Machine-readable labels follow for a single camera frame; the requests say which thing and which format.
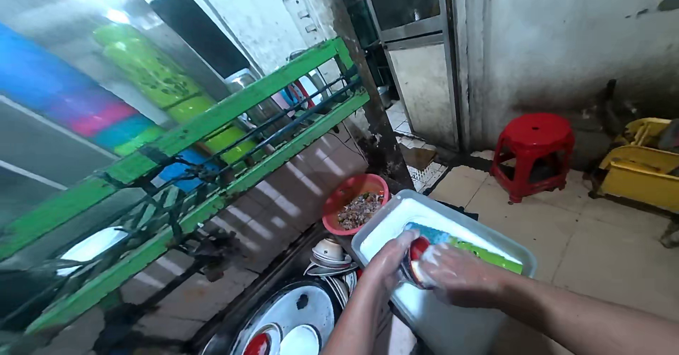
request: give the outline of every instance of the green metal rack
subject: green metal rack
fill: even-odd
[[[249,108],[331,59],[335,60],[342,73],[334,82],[343,84],[342,90],[309,110],[301,110],[301,105],[284,110],[282,115],[295,111],[296,118],[284,128],[287,131],[281,129],[279,133],[282,135],[292,131],[293,138],[273,151],[269,150],[264,159],[253,163],[246,155],[242,161],[248,164],[248,169],[240,173],[235,173],[235,163],[220,171],[208,171],[198,166],[194,168],[192,177],[200,178],[203,183],[189,193],[172,186],[173,182],[159,187],[150,183],[150,179],[160,169],[176,161],[180,151],[191,144],[205,141]],[[179,244],[186,235],[197,229],[199,223],[228,206],[238,195],[248,191],[368,100],[369,95],[361,85],[361,78],[344,42],[341,38],[329,40],[2,228],[0,260],[30,246],[36,239],[124,188],[141,188],[147,193],[139,202],[115,212],[95,229],[120,226],[129,233],[126,239],[87,263],[54,259],[41,265],[43,270],[51,269],[50,266],[58,269],[77,265],[80,268],[70,276],[58,278],[46,288],[42,297],[52,298],[52,302],[28,325],[24,333],[53,331],[68,325],[169,248]],[[267,141],[260,142],[257,150],[261,150]],[[13,314],[29,311],[32,308],[30,302],[35,301],[29,301]]]

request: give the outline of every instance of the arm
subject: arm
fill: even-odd
[[[447,245],[430,247],[423,259],[422,271],[440,297],[463,307],[498,308],[577,355],[679,349],[679,324],[658,316],[523,277]]]
[[[405,231],[387,242],[373,257],[323,347],[322,355],[372,354],[379,309],[396,286],[396,271],[401,259],[417,237],[417,231]]]

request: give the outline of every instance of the red plastic stool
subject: red plastic stool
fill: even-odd
[[[520,203],[522,198],[542,191],[563,189],[565,175],[573,153],[573,131],[561,116],[547,113],[528,114],[515,118],[505,127],[495,147],[490,176],[509,192],[509,201]],[[499,165],[516,158],[514,177],[510,179]],[[530,182],[535,161],[545,160],[556,173],[537,182]]]

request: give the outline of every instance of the hand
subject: hand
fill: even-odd
[[[398,269],[412,241],[420,237],[417,229],[407,229],[390,239],[365,268],[363,277],[375,277],[391,291],[399,283]]]
[[[439,299],[461,307],[497,307],[503,282],[513,275],[449,244],[429,246],[420,269]]]

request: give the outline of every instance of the metal door frame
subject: metal door frame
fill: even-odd
[[[379,43],[386,50],[387,63],[391,70],[399,97],[403,99],[403,92],[399,79],[395,75],[394,63],[389,55],[389,50],[399,48],[412,48],[431,45],[443,40],[444,51],[446,54],[446,71],[448,76],[448,92],[450,96],[450,106],[452,109],[451,117],[456,128],[455,141],[457,147],[454,151],[466,151],[471,146],[470,126],[469,126],[469,86],[466,73],[468,72],[468,58],[466,52],[466,25],[464,18],[459,17],[458,6],[463,10],[464,0],[439,0],[441,14],[409,23],[407,25],[382,30],[375,13],[372,0],[367,0],[370,16],[375,23],[378,32]],[[405,110],[405,117],[412,125],[408,111]]]

